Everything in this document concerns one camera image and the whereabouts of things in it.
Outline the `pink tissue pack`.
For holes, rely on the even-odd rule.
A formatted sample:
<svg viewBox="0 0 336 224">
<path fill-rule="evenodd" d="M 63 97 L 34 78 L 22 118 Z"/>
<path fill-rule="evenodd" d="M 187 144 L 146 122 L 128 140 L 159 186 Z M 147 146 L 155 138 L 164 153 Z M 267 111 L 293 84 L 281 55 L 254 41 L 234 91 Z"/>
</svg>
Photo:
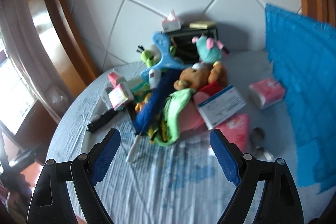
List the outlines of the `pink tissue pack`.
<svg viewBox="0 0 336 224">
<path fill-rule="evenodd" d="M 252 83 L 248 90 L 250 99 L 260 110 L 280 102 L 285 96 L 284 87 L 273 78 Z"/>
<path fill-rule="evenodd" d="M 240 151 L 245 152 L 249 136 L 249 116 L 247 114 L 235 114 L 225 122 L 218 125 L 225 138 L 235 144 Z"/>
</svg>

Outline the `white blue mask box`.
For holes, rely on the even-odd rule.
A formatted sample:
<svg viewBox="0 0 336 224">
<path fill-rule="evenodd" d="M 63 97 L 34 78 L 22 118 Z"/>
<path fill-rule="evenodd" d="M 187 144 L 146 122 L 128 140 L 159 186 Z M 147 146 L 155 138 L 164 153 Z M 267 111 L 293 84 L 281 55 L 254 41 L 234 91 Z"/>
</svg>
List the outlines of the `white blue mask box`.
<svg viewBox="0 0 336 224">
<path fill-rule="evenodd" d="M 226 121 L 246 105 L 237 88 L 230 85 L 198 104 L 198 112 L 209 130 Z"/>
</svg>

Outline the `pink white sanitary pad pack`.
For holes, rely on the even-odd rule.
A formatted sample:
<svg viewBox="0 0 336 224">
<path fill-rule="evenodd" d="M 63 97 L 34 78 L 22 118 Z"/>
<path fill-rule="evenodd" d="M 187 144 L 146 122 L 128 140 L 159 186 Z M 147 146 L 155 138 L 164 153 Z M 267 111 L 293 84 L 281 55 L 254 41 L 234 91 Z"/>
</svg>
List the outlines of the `pink white sanitary pad pack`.
<svg viewBox="0 0 336 224">
<path fill-rule="evenodd" d="M 114 110 L 123 109 L 128 103 L 134 100 L 134 96 L 126 83 L 118 84 L 108 94 L 108 98 Z"/>
</svg>

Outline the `small pink tissue packet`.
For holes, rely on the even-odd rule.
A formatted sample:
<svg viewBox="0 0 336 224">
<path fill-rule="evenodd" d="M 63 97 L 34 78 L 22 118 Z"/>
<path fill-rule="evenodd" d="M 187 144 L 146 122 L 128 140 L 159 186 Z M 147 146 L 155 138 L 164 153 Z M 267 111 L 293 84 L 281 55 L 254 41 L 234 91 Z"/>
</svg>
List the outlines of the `small pink tissue packet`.
<svg viewBox="0 0 336 224">
<path fill-rule="evenodd" d="M 111 83 L 112 87 L 116 87 L 117 85 L 119 85 L 120 83 L 125 83 L 126 79 L 118 74 L 117 72 L 111 72 L 108 74 L 108 80 Z"/>
</svg>

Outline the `green cloth plush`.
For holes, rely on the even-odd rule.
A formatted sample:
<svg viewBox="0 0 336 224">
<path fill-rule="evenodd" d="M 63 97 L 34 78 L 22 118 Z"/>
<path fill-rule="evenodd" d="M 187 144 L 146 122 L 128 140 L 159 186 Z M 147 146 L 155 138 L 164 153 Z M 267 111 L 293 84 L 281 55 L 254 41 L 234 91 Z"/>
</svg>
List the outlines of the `green cloth plush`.
<svg viewBox="0 0 336 224">
<path fill-rule="evenodd" d="M 192 101 L 195 89 L 186 88 L 171 93 L 163 108 L 163 121 L 166 126 L 166 140 L 157 134 L 154 141 L 162 147 L 175 143 L 181 132 L 195 129 L 201 120 L 197 108 Z"/>
</svg>

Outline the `brown bear plush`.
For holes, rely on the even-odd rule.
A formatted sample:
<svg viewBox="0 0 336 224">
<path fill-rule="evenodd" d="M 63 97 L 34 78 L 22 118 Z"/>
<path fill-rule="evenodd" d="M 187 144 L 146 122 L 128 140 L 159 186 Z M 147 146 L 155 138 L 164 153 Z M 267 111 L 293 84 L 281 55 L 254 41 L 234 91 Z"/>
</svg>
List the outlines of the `brown bear plush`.
<svg viewBox="0 0 336 224">
<path fill-rule="evenodd" d="M 175 81 L 174 88 L 200 90 L 212 83 L 218 83 L 224 88 L 228 86 L 227 70 L 220 61 L 215 61 L 213 65 L 195 63 L 192 67 L 184 69 Z"/>
</svg>

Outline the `dark blue fuzzy item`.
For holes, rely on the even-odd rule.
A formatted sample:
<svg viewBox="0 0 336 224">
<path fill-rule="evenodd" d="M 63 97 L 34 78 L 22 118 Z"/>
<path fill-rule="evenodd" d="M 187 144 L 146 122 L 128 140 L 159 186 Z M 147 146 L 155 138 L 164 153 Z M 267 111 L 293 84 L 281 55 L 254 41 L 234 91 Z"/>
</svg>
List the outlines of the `dark blue fuzzy item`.
<svg viewBox="0 0 336 224">
<path fill-rule="evenodd" d="M 182 70 L 168 69 L 162 76 L 156 89 L 151 93 L 148 103 L 135 116 L 133 127 L 136 135 L 145 134 L 154 117 L 163 109 L 167 97 L 175 91 L 174 83 L 179 79 Z"/>
</svg>

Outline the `blue plastic storage bin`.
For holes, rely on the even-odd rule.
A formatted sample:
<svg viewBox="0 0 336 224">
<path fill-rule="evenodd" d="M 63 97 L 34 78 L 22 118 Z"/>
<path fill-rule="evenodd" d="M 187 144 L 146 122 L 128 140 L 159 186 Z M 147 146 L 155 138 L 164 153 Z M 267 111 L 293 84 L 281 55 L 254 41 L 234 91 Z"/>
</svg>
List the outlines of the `blue plastic storage bin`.
<svg viewBox="0 0 336 224">
<path fill-rule="evenodd" d="M 297 185 L 335 187 L 335 27 L 268 4 L 265 49 L 297 151 Z"/>
</svg>

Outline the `white lotion bottle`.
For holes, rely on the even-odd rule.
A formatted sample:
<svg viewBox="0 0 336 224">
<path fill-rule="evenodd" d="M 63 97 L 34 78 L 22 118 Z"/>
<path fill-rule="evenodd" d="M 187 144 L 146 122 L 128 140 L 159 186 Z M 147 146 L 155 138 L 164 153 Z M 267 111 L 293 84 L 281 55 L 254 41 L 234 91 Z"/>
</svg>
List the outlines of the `white lotion bottle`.
<svg viewBox="0 0 336 224">
<path fill-rule="evenodd" d="M 158 87 L 158 84 L 161 80 L 161 70 L 160 69 L 151 69 L 149 71 L 149 85 L 150 89 L 154 90 Z"/>
</svg>

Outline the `teal pink plush toy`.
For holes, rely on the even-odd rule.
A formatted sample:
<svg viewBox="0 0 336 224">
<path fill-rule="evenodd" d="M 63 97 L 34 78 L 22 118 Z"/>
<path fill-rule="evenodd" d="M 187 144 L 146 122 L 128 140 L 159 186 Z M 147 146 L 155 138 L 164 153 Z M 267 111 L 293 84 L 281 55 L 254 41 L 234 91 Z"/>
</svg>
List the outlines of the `teal pink plush toy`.
<svg viewBox="0 0 336 224">
<path fill-rule="evenodd" d="M 196 45 L 200 61 L 203 63 L 214 64 L 230 53 L 222 42 L 204 35 L 193 37 L 191 42 Z"/>
</svg>

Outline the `green frog plush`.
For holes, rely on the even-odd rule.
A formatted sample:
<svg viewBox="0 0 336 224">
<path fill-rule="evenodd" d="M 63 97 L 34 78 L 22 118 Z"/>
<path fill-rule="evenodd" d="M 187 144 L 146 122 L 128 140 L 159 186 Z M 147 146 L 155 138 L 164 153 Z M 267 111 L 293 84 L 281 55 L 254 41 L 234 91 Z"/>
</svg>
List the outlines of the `green frog plush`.
<svg viewBox="0 0 336 224">
<path fill-rule="evenodd" d="M 155 64 L 159 63 L 161 58 L 159 50 L 154 44 L 148 48 L 139 45 L 136 51 L 141 55 L 141 60 L 145 63 L 147 68 L 151 68 Z"/>
</svg>

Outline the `light blue plastic hanger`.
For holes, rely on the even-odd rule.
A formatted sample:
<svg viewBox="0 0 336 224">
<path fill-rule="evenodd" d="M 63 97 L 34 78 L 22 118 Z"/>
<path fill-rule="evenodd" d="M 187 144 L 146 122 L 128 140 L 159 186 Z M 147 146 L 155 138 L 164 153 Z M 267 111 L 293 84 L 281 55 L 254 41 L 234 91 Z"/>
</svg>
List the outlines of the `light blue plastic hanger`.
<svg viewBox="0 0 336 224">
<path fill-rule="evenodd" d="M 161 32 L 155 32 L 152 37 L 154 45 L 157 47 L 161 54 L 161 59 L 151 68 L 146 68 L 140 74 L 141 78 L 147 80 L 149 78 L 149 71 L 151 69 L 176 69 L 184 70 L 188 67 L 191 67 L 191 64 L 183 64 L 180 61 L 177 61 L 171 56 L 170 46 L 171 42 L 169 37 Z"/>
</svg>

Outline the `yellow sticky note pad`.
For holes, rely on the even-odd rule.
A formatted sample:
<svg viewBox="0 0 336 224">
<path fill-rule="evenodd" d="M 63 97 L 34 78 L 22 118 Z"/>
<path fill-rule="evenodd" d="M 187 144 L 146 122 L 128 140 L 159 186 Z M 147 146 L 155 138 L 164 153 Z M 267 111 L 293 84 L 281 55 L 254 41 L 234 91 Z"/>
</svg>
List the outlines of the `yellow sticky note pad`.
<svg viewBox="0 0 336 224">
<path fill-rule="evenodd" d="M 215 21 L 210 21 L 210 20 L 199 20 L 199 21 L 194 21 L 189 24 L 189 28 L 192 29 L 199 29 L 199 30 L 208 30 L 209 28 L 213 28 L 216 26 Z"/>
</svg>

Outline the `small tissue box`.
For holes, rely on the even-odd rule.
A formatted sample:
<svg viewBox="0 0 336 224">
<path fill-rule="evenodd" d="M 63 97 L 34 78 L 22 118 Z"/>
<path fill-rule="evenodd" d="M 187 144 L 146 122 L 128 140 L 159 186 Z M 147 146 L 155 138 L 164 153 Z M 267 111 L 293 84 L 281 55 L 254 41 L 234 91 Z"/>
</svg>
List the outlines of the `small tissue box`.
<svg viewBox="0 0 336 224">
<path fill-rule="evenodd" d="M 183 20 L 177 17 L 174 10 L 172 10 L 166 19 L 162 21 L 162 31 L 164 33 L 178 31 L 182 28 Z"/>
</svg>

